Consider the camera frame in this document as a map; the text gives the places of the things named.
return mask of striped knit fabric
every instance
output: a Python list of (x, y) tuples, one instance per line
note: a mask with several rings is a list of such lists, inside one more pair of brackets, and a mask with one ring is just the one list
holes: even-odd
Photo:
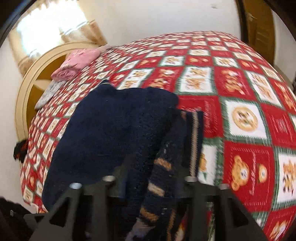
[(154, 160), (140, 215), (126, 241), (157, 240), (167, 230), (171, 241), (174, 223), (174, 191), (178, 167), (188, 167), (196, 176), (202, 145), (203, 113), (179, 112), (164, 137)]

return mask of pink pillow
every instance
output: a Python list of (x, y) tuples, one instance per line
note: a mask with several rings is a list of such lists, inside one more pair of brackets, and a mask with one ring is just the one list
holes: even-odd
[(79, 71), (83, 70), (105, 51), (105, 46), (96, 49), (74, 50), (62, 63), (61, 67), (52, 73), (51, 78), (55, 81), (71, 80)]

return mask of white wall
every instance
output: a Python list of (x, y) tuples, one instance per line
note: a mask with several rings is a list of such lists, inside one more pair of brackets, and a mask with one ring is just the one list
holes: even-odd
[(276, 49), (274, 64), (293, 82), (296, 73), (296, 41), (280, 17), (272, 11)]
[(20, 203), (33, 212), (35, 209), (23, 202), (20, 165), (13, 159), (13, 149), (17, 142), (15, 103), (22, 76), (13, 58), (8, 39), (0, 48), (0, 82), (0, 196)]
[(80, 0), (109, 44), (170, 32), (216, 30), (240, 38), (234, 0)]

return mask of red and white quilt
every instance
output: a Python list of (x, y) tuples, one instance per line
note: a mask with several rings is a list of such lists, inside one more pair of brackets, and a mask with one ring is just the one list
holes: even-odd
[(179, 108), (201, 108), (199, 180), (229, 183), (268, 239), (283, 237), (296, 214), (296, 97), (266, 60), (221, 32), (163, 34), (118, 46), (65, 83), (29, 129), (21, 170), (26, 202), (46, 211), (41, 194), (52, 154), (78, 103), (104, 79), (118, 89), (166, 89), (179, 96)]

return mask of beige curtain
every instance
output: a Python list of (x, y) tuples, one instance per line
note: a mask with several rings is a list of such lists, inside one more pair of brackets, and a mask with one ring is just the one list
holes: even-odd
[(9, 42), (23, 76), (42, 54), (61, 44), (107, 43), (96, 21), (87, 19), (84, 12), (77, 0), (37, 0), (21, 16), (9, 33)]

